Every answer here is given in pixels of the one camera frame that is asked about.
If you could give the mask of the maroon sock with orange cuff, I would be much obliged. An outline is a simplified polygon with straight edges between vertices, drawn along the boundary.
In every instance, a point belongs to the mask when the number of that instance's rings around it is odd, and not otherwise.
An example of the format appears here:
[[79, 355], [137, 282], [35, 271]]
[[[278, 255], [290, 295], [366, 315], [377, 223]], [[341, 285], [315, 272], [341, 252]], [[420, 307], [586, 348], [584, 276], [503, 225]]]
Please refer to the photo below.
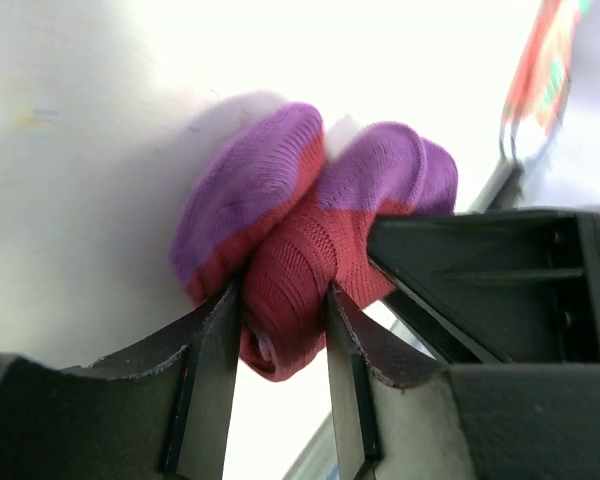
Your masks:
[[324, 347], [331, 284], [359, 307], [391, 292], [367, 257], [374, 220], [451, 214], [457, 184], [451, 155], [401, 123], [367, 127], [328, 162], [320, 113], [289, 103], [221, 148], [186, 204], [170, 260], [198, 303], [243, 275], [241, 359], [281, 382]]

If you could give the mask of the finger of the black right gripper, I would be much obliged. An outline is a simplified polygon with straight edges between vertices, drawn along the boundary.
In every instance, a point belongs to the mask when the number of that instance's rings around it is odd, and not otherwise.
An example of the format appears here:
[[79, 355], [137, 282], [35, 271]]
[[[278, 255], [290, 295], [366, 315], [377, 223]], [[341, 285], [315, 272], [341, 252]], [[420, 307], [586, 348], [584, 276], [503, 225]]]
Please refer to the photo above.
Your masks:
[[380, 217], [387, 306], [449, 363], [600, 363], [600, 214]]

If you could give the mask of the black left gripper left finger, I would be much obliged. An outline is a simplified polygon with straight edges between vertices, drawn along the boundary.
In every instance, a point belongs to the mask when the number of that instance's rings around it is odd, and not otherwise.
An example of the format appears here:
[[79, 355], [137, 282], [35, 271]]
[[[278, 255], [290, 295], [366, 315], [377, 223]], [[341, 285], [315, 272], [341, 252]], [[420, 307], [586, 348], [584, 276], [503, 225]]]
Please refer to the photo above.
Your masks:
[[0, 479], [220, 478], [239, 289], [88, 367], [0, 354]]

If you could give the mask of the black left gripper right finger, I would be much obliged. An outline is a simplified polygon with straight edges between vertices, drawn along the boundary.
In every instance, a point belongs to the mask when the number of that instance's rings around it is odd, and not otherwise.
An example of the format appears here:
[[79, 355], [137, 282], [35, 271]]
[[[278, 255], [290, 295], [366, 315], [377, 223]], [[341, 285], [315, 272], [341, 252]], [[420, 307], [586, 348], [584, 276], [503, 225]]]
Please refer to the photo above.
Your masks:
[[600, 479], [600, 365], [445, 365], [325, 300], [344, 479]]

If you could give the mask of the pink patterned sock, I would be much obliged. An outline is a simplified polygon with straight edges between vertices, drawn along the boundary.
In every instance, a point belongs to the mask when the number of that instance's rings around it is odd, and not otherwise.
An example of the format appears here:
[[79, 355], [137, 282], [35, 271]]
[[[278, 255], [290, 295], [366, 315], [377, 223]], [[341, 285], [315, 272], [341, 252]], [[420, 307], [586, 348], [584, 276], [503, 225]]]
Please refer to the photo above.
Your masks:
[[502, 124], [534, 121], [548, 133], [566, 102], [575, 28], [589, 1], [542, 1], [505, 100]]

